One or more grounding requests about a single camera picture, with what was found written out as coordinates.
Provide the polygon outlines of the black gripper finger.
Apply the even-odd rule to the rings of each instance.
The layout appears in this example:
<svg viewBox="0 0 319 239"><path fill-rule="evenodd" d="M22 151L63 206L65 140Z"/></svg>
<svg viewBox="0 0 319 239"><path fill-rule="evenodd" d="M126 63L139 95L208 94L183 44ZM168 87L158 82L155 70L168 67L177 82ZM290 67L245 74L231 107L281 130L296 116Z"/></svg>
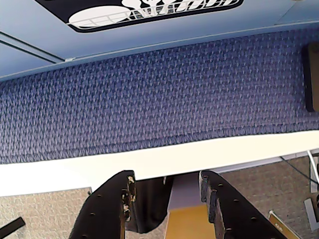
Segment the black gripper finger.
<svg viewBox="0 0 319 239"><path fill-rule="evenodd" d="M201 201L217 239L284 239L285 236L218 173L199 173Z"/></svg>
<svg viewBox="0 0 319 239"><path fill-rule="evenodd" d="M136 201L133 170L123 170L96 189L84 202L71 239L124 239L125 224Z"/></svg>

